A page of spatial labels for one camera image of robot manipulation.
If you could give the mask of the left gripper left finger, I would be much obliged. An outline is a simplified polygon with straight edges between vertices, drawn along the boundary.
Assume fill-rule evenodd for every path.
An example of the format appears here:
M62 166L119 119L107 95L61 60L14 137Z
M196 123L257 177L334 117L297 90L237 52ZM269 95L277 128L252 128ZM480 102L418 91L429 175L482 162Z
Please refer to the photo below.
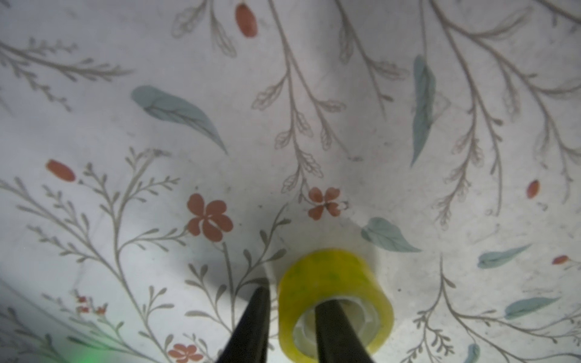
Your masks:
M264 363L267 360L271 312L268 287L258 287L247 304L218 363Z

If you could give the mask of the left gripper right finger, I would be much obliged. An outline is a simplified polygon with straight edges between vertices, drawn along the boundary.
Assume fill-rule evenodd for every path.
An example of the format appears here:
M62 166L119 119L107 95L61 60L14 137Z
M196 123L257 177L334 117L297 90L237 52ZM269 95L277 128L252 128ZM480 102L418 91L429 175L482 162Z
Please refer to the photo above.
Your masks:
M319 362L373 363L339 302L330 300L317 305L315 319Z

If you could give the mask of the yellow tape roll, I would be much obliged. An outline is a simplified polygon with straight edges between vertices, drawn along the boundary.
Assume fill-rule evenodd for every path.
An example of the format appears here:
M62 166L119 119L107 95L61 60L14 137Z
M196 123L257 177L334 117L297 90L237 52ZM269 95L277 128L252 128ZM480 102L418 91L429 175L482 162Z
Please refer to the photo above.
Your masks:
M390 336L393 307L366 261L347 250L317 250L296 261L278 285L278 340L291 361L316 361L315 308L332 299L345 308L368 353Z

